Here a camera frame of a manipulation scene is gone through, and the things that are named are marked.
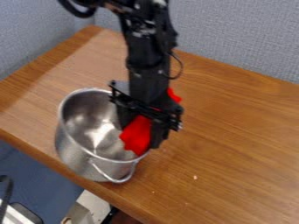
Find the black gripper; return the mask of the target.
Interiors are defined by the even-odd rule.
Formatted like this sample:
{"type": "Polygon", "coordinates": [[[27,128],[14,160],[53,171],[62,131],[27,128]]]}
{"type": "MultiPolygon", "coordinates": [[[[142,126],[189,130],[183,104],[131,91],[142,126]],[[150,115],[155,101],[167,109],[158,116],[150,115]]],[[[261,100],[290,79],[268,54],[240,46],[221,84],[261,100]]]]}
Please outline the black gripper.
{"type": "MultiPolygon", "coordinates": [[[[109,84],[111,87],[111,101],[117,104],[117,98],[121,93],[130,95],[142,102],[153,102],[170,87],[170,82],[181,77],[171,76],[171,58],[166,56],[155,63],[150,61],[137,61],[126,59],[126,68],[129,71],[129,80],[113,80],[109,84]]],[[[117,106],[117,114],[121,129],[135,120],[139,115],[137,107],[117,106]]],[[[169,139],[170,127],[166,122],[153,120],[150,148],[158,149],[165,140],[169,139]]]]}

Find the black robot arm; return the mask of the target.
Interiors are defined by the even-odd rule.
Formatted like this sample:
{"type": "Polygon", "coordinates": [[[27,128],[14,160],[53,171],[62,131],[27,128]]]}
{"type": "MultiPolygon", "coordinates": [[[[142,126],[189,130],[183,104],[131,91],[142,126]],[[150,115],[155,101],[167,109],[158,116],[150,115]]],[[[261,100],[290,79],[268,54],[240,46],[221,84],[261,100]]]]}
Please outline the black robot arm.
{"type": "Polygon", "coordinates": [[[106,8],[117,15],[126,40],[129,80],[110,82],[125,148],[135,153],[157,149],[170,132],[181,129],[183,107],[170,84],[171,62],[178,59],[178,32],[170,0],[58,0],[78,18],[106,8]]]}

